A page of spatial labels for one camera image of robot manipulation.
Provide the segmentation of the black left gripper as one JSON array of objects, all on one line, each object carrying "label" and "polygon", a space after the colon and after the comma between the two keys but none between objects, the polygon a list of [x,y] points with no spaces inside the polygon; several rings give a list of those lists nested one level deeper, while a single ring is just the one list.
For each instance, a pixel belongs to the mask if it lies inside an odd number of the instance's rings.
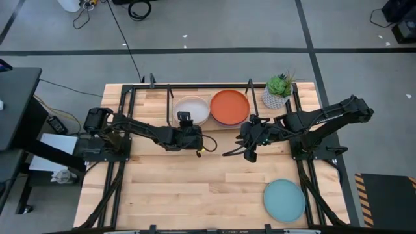
[{"label": "black left gripper", "polygon": [[172,128],[172,141],[167,144],[168,151],[196,150],[196,155],[201,158],[203,148],[202,129],[198,125],[192,126],[190,112],[179,111],[177,113],[179,125],[185,128]]}]

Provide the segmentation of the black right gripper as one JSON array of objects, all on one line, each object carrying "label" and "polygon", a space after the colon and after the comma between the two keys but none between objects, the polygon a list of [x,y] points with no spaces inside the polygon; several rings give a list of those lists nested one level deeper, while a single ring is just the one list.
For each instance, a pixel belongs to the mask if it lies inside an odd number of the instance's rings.
[{"label": "black right gripper", "polygon": [[257,161],[255,147],[266,146],[276,142],[276,124],[267,123],[270,118],[261,118],[251,114],[249,122],[245,122],[240,127],[240,145],[247,149],[244,158],[254,163]]}]

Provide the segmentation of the grey round plate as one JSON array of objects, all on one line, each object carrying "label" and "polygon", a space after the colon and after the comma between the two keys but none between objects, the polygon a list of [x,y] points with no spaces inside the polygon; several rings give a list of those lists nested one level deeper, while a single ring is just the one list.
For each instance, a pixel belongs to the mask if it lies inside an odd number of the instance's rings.
[{"label": "grey round plate", "polygon": [[185,96],[174,101],[172,117],[177,123],[179,123],[178,112],[189,112],[194,125],[199,126],[207,121],[211,113],[208,102],[198,96]]}]

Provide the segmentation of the orange-red round plate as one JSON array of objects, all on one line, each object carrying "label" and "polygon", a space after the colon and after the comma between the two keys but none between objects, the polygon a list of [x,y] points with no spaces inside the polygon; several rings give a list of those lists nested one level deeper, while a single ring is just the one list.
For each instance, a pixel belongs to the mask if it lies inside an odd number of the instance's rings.
[{"label": "orange-red round plate", "polygon": [[250,114],[247,97],[237,90],[217,92],[210,102],[211,115],[223,125],[238,125]]}]

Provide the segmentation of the green succulent in white pot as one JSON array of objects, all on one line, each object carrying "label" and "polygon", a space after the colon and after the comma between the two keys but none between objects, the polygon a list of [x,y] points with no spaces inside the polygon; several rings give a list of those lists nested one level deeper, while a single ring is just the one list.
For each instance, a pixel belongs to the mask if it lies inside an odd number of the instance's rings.
[{"label": "green succulent in white pot", "polygon": [[267,82],[262,94],[262,102],[269,109],[280,109],[290,99],[294,92],[297,79],[295,73],[287,70],[284,73],[272,76]]}]

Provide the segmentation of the light teal round plate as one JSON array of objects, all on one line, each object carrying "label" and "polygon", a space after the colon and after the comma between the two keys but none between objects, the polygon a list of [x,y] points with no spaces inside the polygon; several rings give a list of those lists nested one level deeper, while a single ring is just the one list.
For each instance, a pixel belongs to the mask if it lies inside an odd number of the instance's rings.
[{"label": "light teal round plate", "polygon": [[299,186],[287,179],[270,182],[263,194],[267,213],[283,223],[297,221],[305,212],[306,199]]}]

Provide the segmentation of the black power adapter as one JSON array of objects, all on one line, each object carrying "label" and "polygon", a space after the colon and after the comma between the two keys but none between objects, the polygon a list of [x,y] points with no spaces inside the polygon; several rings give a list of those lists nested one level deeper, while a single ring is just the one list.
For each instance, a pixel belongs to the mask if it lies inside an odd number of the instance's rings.
[{"label": "black power adapter", "polygon": [[56,134],[68,134],[68,128],[60,121],[60,119],[57,116],[49,116],[46,122],[54,130],[54,132],[56,132]]}]

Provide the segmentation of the crumpled clear plastic bag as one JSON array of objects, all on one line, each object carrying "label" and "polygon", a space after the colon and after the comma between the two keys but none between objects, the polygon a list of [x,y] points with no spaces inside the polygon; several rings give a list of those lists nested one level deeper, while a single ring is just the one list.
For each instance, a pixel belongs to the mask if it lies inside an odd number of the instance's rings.
[{"label": "crumpled clear plastic bag", "polygon": [[78,180],[79,178],[77,175],[67,169],[53,172],[51,176],[51,182],[56,182],[58,184],[74,184],[78,182]]}]

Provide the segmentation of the black mat with hazard stripes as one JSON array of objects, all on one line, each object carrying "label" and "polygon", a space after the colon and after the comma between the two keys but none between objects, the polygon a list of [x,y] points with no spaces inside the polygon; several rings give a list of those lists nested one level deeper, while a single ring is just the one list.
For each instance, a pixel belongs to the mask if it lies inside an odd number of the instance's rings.
[{"label": "black mat with hazard stripes", "polygon": [[354,175],[365,227],[416,232],[416,179]]}]

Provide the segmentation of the white flat box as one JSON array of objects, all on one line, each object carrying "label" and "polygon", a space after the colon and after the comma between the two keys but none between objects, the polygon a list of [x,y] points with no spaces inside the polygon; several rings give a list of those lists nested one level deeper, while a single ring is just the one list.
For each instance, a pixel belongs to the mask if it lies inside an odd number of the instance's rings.
[{"label": "white flat box", "polygon": [[[72,154],[77,143],[77,137],[43,133],[40,141],[61,151]],[[29,166],[30,170],[46,172],[59,172],[61,170],[66,170],[67,168],[67,166],[51,162],[37,155],[32,158]]]}]

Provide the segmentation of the black desk top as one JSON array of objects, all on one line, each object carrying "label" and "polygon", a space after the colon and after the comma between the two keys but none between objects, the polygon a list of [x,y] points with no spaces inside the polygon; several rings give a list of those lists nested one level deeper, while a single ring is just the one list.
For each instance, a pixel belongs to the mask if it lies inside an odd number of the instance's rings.
[{"label": "black desk top", "polygon": [[41,68],[14,68],[0,73],[0,151],[11,146],[41,73]]}]

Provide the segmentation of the white bucket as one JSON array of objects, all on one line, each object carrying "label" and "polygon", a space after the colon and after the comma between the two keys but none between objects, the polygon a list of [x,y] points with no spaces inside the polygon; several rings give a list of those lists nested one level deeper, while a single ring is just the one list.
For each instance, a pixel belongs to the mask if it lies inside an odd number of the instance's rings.
[{"label": "white bucket", "polygon": [[80,0],[57,0],[61,7],[67,12],[77,12],[80,7]]}]

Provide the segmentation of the black equipment case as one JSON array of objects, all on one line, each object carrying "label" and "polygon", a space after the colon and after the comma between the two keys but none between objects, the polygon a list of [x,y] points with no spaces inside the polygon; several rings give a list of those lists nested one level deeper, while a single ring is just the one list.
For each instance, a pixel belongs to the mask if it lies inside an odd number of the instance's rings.
[{"label": "black equipment case", "polygon": [[392,28],[392,33],[399,44],[416,43],[416,20],[401,21]]}]

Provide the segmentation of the black bag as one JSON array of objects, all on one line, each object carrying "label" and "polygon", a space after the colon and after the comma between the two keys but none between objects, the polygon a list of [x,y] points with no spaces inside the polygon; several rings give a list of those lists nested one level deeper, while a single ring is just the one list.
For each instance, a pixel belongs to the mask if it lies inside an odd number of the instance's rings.
[{"label": "black bag", "polygon": [[382,7],[382,13],[387,22],[396,23],[414,7],[416,0],[388,0]]}]

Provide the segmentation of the black desk leg frame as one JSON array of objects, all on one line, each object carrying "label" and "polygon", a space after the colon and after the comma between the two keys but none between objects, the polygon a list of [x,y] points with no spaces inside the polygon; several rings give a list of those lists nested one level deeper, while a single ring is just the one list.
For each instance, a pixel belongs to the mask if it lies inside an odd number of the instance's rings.
[{"label": "black desk leg frame", "polygon": [[0,151],[0,153],[22,150],[53,163],[67,166],[70,172],[75,173],[78,177],[83,177],[86,172],[86,165],[82,158],[37,140],[47,117],[47,111],[35,97],[32,97],[23,114],[11,146],[5,151]]}]

